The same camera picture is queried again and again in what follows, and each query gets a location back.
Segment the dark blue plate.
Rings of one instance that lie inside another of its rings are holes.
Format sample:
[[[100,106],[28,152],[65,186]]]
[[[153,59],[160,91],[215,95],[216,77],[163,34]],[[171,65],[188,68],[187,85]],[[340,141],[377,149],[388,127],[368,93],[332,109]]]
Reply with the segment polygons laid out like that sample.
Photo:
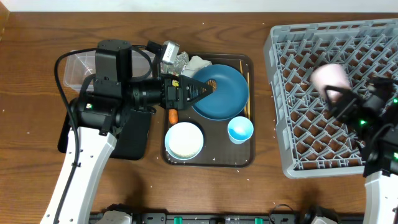
[[[194,74],[194,79],[207,82],[212,79],[217,89],[195,103],[192,108],[206,119],[222,121],[230,119],[244,109],[248,100],[248,84],[235,68],[227,65],[210,65]]]

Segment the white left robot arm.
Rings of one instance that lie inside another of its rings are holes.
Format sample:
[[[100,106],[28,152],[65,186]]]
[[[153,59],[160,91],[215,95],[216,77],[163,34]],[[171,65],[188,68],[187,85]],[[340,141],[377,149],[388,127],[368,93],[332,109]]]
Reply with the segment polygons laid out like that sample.
[[[65,101],[62,142],[65,160],[43,223],[87,223],[103,169],[111,153],[132,143],[139,129],[136,114],[154,114],[155,106],[185,110],[213,91],[205,82],[162,74],[151,78],[132,72],[132,53],[155,55],[150,67],[173,64],[179,46],[173,42],[133,45],[126,40],[99,42],[95,73],[88,75],[77,98]]]

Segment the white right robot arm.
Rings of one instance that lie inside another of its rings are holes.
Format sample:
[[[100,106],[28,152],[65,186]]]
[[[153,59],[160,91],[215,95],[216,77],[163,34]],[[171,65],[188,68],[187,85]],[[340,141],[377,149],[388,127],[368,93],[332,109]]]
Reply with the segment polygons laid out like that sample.
[[[366,209],[364,223],[397,223],[397,80],[374,78],[363,98],[337,86],[324,88],[329,112],[353,129],[364,147]]]

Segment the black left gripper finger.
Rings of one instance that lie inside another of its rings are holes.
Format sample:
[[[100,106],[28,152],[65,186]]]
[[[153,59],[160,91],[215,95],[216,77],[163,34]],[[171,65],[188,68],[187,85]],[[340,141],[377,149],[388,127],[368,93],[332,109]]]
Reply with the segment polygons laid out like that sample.
[[[194,78],[182,75],[182,86],[189,87],[189,89],[197,89],[201,91],[212,91],[213,87],[209,84],[200,82]]]
[[[206,90],[204,92],[199,90],[187,90],[185,96],[185,109],[189,109],[189,107],[193,106],[195,103],[199,102],[212,93],[213,92],[210,90]]]

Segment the pink cup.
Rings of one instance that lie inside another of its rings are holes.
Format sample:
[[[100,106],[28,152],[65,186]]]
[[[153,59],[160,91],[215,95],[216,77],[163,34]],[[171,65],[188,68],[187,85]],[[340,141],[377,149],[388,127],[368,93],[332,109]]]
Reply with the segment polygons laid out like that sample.
[[[335,63],[318,67],[311,74],[310,81],[324,99],[326,99],[324,89],[327,85],[351,89],[344,67]]]

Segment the light blue cup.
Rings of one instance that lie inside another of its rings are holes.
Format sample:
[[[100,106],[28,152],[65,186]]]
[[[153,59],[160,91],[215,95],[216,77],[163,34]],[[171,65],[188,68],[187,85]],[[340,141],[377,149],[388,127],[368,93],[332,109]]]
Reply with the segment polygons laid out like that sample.
[[[244,116],[237,116],[228,123],[227,131],[232,143],[242,144],[252,137],[254,125],[250,119]]]

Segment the brown food piece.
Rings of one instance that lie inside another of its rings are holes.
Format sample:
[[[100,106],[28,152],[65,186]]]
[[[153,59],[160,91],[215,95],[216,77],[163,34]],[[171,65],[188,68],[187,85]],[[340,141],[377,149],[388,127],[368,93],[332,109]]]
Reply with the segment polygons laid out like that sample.
[[[213,91],[217,89],[217,83],[215,80],[210,79],[206,82],[206,84],[212,86]]]

